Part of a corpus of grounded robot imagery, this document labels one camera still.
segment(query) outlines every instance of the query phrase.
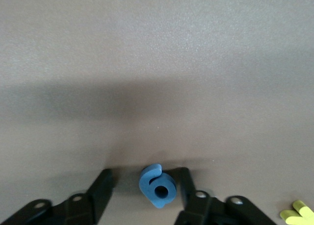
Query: silver screw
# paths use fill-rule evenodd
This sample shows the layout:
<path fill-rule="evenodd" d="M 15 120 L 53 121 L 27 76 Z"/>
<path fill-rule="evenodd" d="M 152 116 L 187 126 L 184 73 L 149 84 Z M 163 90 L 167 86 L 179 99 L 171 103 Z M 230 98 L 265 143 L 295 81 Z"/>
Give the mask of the silver screw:
<path fill-rule="evenodd" d="M 231 198 L 231 201 L 232 203 L 235 203 L 235 204 L 243 204 L 243 201 L 241 201 L 239 198 L 237 197 L 232 197 Z"/>
<path fill-rule="evenodd" d="M 77 197 L 74 197 L 74 198 L 73 198 L 73 201 L 79 201 L 79 200 L 81 200 L 81 199 L 82 199 L 82 197 L 77 196 Z"/>
<path fill-rule="evenodd" d="M 197 191 L 195 193 L 195 195 L 198 197 L 198 198 L 206 198 L 206 194 L 202 191 Z"/>
<path fill-rule="evenodd" d="M 34 206 L 34 208 L 35 208 L 35 209 L 39 209 L 39 208 L 43 207 L 44 205 L 45 205 L 45 203 L 40 202 L 40 203 L 36 204 L 36 205 Z"/>

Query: blue foam digit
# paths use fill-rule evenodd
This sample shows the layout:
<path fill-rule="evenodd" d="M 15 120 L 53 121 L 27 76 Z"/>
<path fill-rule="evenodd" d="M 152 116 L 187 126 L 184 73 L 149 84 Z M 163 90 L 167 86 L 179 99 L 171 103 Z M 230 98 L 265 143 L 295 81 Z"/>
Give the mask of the blue foam digit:
<path fill-rule="evenodd" d="M 174 179 L 162 172 L 160 164 L 153 164 L 142 171 L 139 188 L 151 203 L 159 209 L 172 202 L 177 195 Z"/>

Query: hole in blue number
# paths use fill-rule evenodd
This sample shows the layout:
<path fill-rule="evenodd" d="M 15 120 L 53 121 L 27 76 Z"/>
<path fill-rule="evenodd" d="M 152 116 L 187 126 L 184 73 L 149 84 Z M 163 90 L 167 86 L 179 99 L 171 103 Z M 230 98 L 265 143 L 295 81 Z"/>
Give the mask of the hole in blue number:
<path fill-rule="evenodd" d="M 155 194 L 156 196 L 158 196 L 159 198 L 166 198 L 168 196 L 168 189 L 165 188 L 164 186 L 158 186 L 157 188 L 155 188 Z"/>

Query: gray surface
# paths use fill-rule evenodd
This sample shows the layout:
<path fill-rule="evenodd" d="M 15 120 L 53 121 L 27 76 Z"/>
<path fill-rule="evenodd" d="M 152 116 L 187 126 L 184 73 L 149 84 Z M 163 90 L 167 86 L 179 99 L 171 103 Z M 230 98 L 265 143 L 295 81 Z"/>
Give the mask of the gray surface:
<path fill-rule="evenodd" d="M 278 224 L 314 208 L 314 0 L 0 0 L 0 220 L 122 167 L 101 224 L 173 224 L 136 186 L 187 166 Z"/>

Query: yellow foam piece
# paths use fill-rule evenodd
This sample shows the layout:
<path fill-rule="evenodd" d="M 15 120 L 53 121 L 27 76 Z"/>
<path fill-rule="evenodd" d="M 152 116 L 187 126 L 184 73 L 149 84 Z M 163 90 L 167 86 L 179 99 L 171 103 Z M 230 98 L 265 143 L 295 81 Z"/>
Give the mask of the yellow foam piece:
<path fill-rule="evenodd" d="M 314 225 L 314 212 L 302 201 L 292 204 L 295 210 L 283 210 L 280 216 L 288 225 Z"/>

